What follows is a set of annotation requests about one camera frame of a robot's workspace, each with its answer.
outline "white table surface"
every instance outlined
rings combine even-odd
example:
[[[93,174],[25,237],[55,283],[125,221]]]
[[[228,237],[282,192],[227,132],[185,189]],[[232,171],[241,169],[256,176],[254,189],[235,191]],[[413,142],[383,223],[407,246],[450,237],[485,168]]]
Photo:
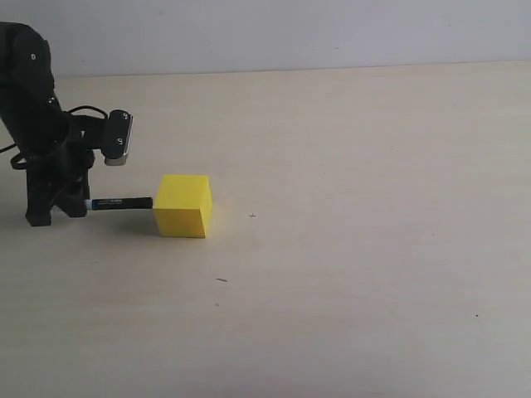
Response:
[[[150,211],[32,229],[2,155],[2,397],[531,393],[531,63],[57,93],[134,114],[129,162],[100,158],[94,197],[206,173],[212,232],[157,237]]]

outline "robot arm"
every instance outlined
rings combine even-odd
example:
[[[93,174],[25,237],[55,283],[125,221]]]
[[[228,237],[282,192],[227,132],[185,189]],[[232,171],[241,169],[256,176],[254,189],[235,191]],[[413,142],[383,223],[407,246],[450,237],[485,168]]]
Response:
[[[128,112],[107,115],[90,106],[66,112],[54,89],[47,41],[27,25],[0,22],[0,118],[20,150],[11,164],[26,171],[32,226],[49,226],[54,206],[71,217],[85,216],[93,150],[100,149],[111,166],[125,164],[129,152]],[[103,118],[75,115],[83,109]]]

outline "table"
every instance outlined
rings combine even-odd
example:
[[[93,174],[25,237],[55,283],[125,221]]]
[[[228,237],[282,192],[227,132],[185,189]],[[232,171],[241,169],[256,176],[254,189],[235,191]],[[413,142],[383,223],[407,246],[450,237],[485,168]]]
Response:
[[[135,117],[94,197],[206,173],[212,231],[160,238],[149,211],[32,229],[3,155],[2,396],[531,392],[531,63],[57,86]]]

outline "yellow block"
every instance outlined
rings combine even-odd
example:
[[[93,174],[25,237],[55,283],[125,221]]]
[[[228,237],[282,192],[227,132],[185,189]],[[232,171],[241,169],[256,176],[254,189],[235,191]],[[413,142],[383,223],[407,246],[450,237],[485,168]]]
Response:
[[[153,209],[160,235],[206,238],[212,214],[208,176],[165,175]]]

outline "black marker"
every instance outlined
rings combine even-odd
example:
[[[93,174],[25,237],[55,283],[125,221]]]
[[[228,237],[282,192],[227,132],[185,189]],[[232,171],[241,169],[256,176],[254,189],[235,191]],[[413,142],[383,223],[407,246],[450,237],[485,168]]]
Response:
[[[153,209],[152,197],[126,197],[117,199],[90,199],[85,201],[88,210]]]

